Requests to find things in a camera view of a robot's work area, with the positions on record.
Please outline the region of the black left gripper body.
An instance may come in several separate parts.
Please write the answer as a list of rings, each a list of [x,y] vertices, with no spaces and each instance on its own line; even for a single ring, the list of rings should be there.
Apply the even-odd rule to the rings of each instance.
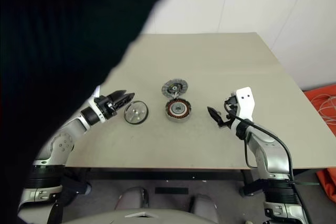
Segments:
[[[117,115],[117,105],[109,96],[101,95],[94,99],[94,102],[105,118],[111,118]]]

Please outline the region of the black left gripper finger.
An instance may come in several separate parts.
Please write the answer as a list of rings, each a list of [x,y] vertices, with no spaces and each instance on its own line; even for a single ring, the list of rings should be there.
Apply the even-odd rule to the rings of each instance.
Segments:
[[[125,93],[114,102],[114,109],[119,110],[132,101],[135,93]]]
[[[125,90],[117,90],[111,94],[109,94],[109,99],[112,102],[120,102],[120,101],[125,101],[126,99],[126,91]]]

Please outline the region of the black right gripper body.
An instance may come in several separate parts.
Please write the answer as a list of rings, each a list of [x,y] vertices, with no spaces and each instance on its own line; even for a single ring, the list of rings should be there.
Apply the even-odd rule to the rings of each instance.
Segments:
[[[220,122],[218,124],[218,127],[221,129],[221,128],[224,128],[224,127],[228,127],[229,129],[231,129],[231,126],[235,120],[235,116],[237,115],[235,111],[233,110],[229,110],[227,112],[227,114],[225,115],[225,120],[224,120],[224,117],[222,116],[222,114],[219,112],[218,113],[219,117],[220,117]]]

